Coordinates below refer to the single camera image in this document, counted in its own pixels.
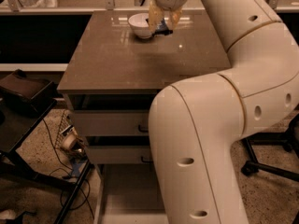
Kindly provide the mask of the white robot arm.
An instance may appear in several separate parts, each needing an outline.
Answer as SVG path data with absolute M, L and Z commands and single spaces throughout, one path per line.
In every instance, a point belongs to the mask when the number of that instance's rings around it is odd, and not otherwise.
M 299 47 L 264 0 L 201 1 L 231 66 L 158 93 L 151 154 L 169 224 L 249 224 L 230 149 L 296 108 Z

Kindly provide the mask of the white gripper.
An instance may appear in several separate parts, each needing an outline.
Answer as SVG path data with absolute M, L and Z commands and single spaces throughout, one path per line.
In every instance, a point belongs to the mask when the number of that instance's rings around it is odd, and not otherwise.
M 164 18 L 164 9 L 169 12 L 168 27 L 174 30 L 182 15 L 182 6 L 187 0 L 150 0 L 149 2 L 149 30 L 154 33 L 158 24 Z

